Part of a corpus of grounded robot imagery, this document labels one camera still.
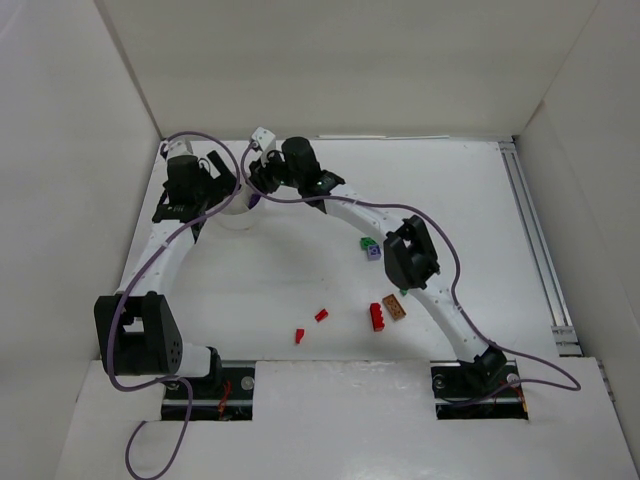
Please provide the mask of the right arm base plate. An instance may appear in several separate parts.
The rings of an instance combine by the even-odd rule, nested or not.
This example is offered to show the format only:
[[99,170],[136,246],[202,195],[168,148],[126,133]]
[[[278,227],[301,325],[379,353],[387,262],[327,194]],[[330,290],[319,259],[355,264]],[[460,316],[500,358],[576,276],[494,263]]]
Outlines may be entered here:
[[495,380],[480,390],[465,378],[456,362],[430,365],[435,413],[438,420],[528,420],[526,400],[515,361],[508,361]]

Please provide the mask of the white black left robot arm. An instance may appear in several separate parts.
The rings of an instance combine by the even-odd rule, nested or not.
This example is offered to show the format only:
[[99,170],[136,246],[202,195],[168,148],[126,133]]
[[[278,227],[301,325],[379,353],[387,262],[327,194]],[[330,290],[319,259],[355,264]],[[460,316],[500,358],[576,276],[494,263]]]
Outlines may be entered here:
[[188,151],[166,158],[167,179],[151,233],[133,272],[94,305],[105,372],[112,377],[183,377],[218,385],[221,359],[213,347],[183,340],[167,296],[206,223],[205,214],[231,198],[237,177],[221,156]]

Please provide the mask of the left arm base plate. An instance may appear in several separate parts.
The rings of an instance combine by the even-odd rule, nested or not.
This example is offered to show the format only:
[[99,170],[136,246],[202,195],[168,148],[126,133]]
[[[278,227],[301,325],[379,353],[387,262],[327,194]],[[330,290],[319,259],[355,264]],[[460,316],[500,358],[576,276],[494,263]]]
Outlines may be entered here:
[[[256,364],[224,362],[220,384],[190,379],[193,390],[191,421],[251,421]],[[188,407],[187,388],[169,383],[165,388],[160,415],[163,421],[183,420]]]

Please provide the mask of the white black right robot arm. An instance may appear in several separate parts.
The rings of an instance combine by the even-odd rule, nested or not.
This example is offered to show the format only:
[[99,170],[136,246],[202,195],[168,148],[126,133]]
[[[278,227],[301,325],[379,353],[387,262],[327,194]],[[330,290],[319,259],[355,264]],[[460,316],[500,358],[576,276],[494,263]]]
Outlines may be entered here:
[[444,333],[472,394],[487,394],[506,357],[474,331],[453,289],[437,279],[438,255],[418,211],[362,197],[342,177],[320,166],[304,137],[288,138],[277,148],[273,133],[260,129],[252,135],[249,148],[260,154],[244,175],[252,190],[274,203],[304,203],[372,238],[382,248],[388,280],[415,298]]

